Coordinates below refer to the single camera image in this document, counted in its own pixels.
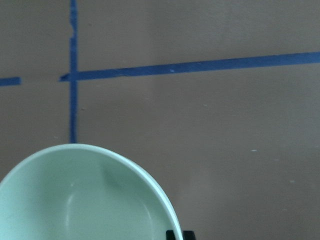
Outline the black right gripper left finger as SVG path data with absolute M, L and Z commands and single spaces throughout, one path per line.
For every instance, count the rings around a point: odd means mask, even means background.
M 176 236 L 173 230 L 167 230 L 165 235 L 166 235 L 166 240 L 176 240 Z

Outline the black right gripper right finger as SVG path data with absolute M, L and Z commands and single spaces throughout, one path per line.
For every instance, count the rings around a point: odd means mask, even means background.
M 182 235 L 184 240 L 195 240 L 195 233 L 192 230 L 184 230 Z

